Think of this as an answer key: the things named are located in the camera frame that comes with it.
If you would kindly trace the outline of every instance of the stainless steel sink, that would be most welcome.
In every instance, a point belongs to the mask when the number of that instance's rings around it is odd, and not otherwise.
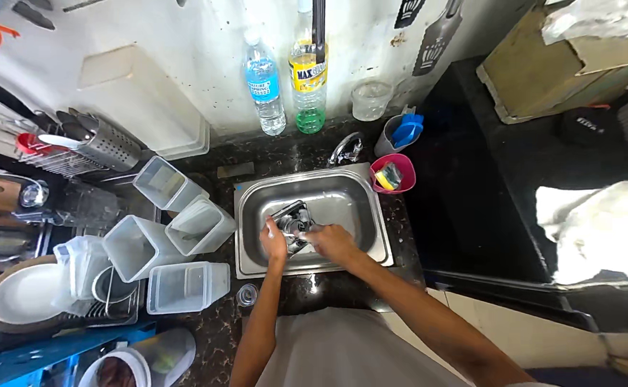
[[[266,276],[268,258],[259,242],[266,215],[303,200],[318,224],[340,224],[357,246],[383,266],[393,264],[386,226],[369,163],[276,176],[235,185],[235,263],[238,279]],[[308,245],[287,262],[284,275],[341,270]]]

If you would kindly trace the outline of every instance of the person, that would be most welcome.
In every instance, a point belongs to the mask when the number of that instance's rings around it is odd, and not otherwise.
[[[366,282],[424,344],[477,387],[543,386],[462,317],[359,250],[342,226],[300,237]],[[267,274],[238,345],[231,387],[468,386],[395,335],[377,312],[326,308],[276,322],[288,249],[271,217],[260,240]]]

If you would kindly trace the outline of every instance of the yellow bottle label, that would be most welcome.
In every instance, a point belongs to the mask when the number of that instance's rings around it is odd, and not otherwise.
[[[316,63],[316,54],[311,52],[312,45],[305,46],[300,52],[294,52],[290,57],[290,77],[292,86],[298,92],[313,92],[326,84],[328,75],[328,45],[326,60]]]

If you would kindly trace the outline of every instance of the faucet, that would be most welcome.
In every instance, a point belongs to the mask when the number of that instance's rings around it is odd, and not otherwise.
[[[361,132],[355,132],[343,138],[343,141],[336,146],[336,149],[333,150],[333,153],[328,158],[328,168],[334,167],[336,163],[340,163],[343,159],[348,159],[353,162],[359,160],[362,149],[361,139],[363,137]],[[357,143],[353,146],[352,152],[343,152],[345,147],[354,140],[357,140]]]

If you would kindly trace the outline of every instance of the tiled floor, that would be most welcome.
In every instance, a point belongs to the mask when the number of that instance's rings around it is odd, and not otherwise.
[[[474,325],[523,368],[601,366],[606,361],[606,346],[594,333],[455,293],[430,289],[430,295]],[[446,365],[412,333],[398,315],[383,315],[398,336]],[[628,356],[628,334],[605,337],[611,353]]]

